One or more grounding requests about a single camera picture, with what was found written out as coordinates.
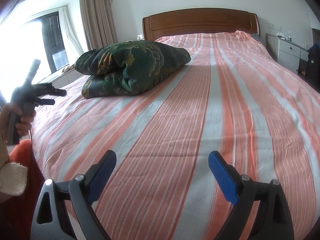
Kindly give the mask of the cream knitted sleeve forearm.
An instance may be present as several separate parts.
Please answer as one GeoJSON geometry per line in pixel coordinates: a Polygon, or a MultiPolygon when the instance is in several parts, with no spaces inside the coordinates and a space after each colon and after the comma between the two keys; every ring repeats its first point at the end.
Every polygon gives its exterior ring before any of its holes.
{"type": "Polygon", "coordinates": [[[7,146],[1,137],[1,198],[17,197],[24,193],[28,168],[10,163],[7,146]]]}

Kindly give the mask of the person's left hand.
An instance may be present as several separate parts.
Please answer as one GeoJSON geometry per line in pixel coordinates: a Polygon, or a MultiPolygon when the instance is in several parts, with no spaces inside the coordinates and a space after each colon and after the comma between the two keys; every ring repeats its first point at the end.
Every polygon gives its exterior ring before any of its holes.
{"type": "Polygon", "coordinates": [[[5,141],[8,140],[8,129],[11,113],[16,113],[20,116],[20,120],[15,127],[18,131],[18,134],[22,137],[27,135],[28,131],[31,129],[31,124],[36,116],[35,110],[33,110],[29,115],[22,116],[22,110],[17,103],[6,103],[2,108],[0,117],[1,136],[5,141]]]}

